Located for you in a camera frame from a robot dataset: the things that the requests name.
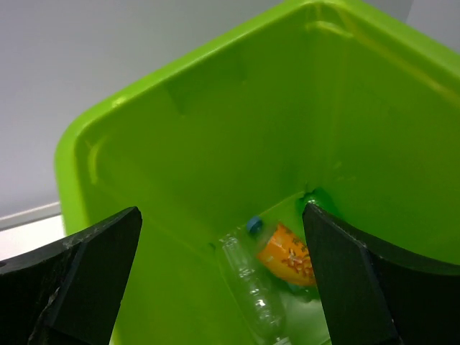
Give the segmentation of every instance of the green plastic container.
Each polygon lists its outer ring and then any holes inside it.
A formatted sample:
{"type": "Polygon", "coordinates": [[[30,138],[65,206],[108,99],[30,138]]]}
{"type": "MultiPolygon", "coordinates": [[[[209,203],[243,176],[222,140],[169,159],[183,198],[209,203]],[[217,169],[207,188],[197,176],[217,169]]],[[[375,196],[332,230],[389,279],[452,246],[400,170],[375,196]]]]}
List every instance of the green plastic container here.
{"type": "MultiPolygon", "coordinates": [[[[301,232],[305,184],[460,264],[459,109],[460,57],[352,0],[286,1],[94,106],[56,174],[68,233],[143,214],[116,344],[253,344],[208,244],[266,210],[301,232]]],[[[299,322],[320,345],[321,309],[299,322]]]]}

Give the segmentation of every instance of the white floor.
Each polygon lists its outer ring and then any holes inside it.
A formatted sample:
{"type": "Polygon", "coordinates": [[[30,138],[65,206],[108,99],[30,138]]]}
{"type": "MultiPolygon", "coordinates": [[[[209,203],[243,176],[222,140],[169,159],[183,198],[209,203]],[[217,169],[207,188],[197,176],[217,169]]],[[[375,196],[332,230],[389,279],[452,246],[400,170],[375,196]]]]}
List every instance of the white floor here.
{"type": "Polygon", "coordinates": [[[0,260],[30,252],[63,237],[62,216],[0,231],[0,260]]]}

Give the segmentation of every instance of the orange wrapper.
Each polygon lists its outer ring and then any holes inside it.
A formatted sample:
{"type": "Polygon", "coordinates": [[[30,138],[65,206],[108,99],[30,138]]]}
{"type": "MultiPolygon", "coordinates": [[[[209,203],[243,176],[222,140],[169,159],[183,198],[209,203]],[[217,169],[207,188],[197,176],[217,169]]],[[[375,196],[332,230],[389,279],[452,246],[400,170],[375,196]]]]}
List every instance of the orange wrapper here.
{"type": "Polygon", "coordinates": [[[286,282],[300,286],[316,284],[306,244],[281,223],[257,259],[286,282]]]}

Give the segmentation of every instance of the bottle cap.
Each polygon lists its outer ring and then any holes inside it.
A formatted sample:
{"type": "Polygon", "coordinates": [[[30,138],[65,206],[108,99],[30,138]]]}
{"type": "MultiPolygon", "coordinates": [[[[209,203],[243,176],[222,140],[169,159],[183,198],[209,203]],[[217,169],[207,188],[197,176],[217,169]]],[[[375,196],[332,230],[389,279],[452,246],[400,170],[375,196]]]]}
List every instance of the bottle cap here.
{"type": "Polygon", "coordinates": [[[254,216],[247,222],[246,228],[250,234],[257,234],[262,228],[263,224],[264,223],[259,216],[254,216]]]}

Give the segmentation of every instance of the bottle label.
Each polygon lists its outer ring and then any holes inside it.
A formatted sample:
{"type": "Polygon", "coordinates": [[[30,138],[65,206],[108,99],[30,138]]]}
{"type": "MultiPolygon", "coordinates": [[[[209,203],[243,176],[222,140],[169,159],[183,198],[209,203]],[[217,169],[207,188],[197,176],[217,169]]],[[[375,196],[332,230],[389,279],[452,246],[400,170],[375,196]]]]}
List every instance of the bottle label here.
{"type": "Polygon", "coordinates": [[[316,284],[307,245],[281,223],[257,259],[286,282],[300,286],[316,284]]]}

